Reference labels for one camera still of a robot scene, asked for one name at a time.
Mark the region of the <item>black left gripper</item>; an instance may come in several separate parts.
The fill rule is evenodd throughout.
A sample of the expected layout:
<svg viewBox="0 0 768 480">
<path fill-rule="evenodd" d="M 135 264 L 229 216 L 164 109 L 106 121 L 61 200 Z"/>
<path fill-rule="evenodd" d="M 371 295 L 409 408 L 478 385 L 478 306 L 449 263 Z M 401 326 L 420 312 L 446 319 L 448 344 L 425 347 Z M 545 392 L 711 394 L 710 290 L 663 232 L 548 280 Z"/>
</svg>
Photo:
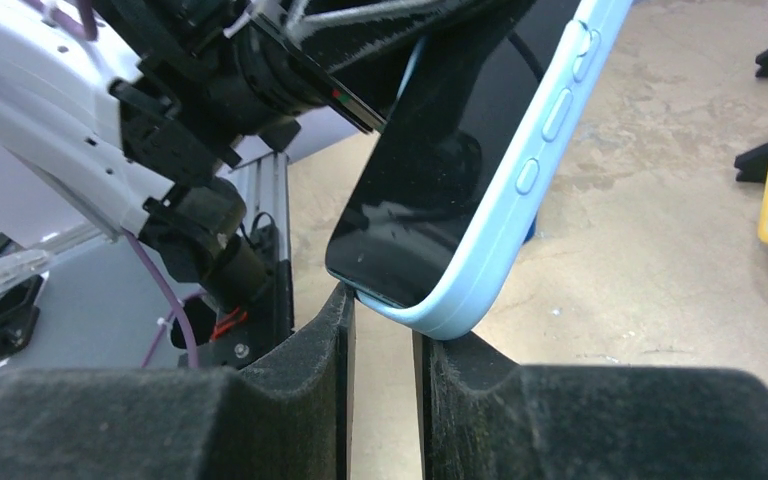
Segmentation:
<svg viewBox="0 0 768 480">
<path fill-rule="evenodd" d="M 497 28 L 528 1 L 98 1 L 137 54 L 138 76 L 109 87 L 131 162 L 184 186 L 207 184 L 260 138 L 281 152 L 298 119 L 329 107 L 380 128 L 414 45 L 443 32 Z"/>
</svg>

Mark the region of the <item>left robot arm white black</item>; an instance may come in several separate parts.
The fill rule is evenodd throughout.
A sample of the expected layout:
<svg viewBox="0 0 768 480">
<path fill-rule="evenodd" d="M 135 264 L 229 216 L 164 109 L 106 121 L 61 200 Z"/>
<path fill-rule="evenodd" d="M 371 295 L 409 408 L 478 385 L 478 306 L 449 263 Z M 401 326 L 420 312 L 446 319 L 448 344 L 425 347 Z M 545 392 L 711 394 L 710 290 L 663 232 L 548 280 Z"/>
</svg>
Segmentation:
<svg viewBox="0 0 768 480">
<path fill-rule="evenodd" d="M 409 49 L 469 44 L 523 1 L 0 1 L 0 145 L 108 236 L 214 257 L 244 243 L 219 178 L 326 107 L 386 129 Z"/>
</svg>

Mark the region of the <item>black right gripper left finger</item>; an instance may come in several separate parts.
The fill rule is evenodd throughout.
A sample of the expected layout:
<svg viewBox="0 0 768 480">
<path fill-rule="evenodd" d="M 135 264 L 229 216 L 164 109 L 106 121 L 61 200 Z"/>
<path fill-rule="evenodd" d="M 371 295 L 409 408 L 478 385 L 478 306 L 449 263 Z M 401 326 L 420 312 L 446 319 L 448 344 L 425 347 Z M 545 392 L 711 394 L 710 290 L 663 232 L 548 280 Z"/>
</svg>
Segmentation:
<svg viewBox="0 0 768 480">
<path fill-rule="evenodd" d="M 0 479 L 345 479 L 354 318 L 338 286 L 241 371 L 0 374 Z"/>
</svg>

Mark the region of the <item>light blue phone case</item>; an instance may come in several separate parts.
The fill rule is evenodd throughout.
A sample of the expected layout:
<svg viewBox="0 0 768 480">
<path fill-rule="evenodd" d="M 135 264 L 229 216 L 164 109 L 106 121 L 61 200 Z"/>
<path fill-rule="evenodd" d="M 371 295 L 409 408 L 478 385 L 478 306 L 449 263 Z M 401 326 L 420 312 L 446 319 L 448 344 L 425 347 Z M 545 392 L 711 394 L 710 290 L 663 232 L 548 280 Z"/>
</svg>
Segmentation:
<svg viewBox="0 0 768 480">
<path fill-rule="evenodd" d="M 630 10 L 628 1 L 582 1 L 563 30 L 452 259 L 415 302 L 359 281 L 358 300 L 382 316 L 438 340 L 461 337 L 496 300 Z"/>
</svg>

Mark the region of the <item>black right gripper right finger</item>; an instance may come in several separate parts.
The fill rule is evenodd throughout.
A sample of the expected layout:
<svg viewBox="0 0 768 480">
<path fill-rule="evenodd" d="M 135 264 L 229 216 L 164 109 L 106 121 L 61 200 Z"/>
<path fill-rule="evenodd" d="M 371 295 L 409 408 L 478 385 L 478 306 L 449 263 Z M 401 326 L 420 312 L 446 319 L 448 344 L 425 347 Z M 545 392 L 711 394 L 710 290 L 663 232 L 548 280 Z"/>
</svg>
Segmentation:
<svg viewBox="0 0 768 480">
<path fill-rule="evenodd" d="M 427 479 L 768 479 L 768 388 L 740 370 L 521 365 L 413 338 Z"/>
</svg>

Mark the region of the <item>black smartphone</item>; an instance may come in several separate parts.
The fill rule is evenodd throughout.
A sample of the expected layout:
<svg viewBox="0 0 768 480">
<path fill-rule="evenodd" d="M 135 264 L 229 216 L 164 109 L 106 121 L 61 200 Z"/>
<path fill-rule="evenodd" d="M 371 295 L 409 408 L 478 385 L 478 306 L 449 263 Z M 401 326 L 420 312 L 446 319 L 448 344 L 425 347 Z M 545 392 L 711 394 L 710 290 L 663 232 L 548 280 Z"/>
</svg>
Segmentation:
<svg viewBox="0 0 768 480">
<path fill-rule="evenodd" d="M 490 1 L 427 38 L 333 230 L 331 274 L 400 308 L 429 295 L 576 9 L 574 1 Z"/>
</svg>

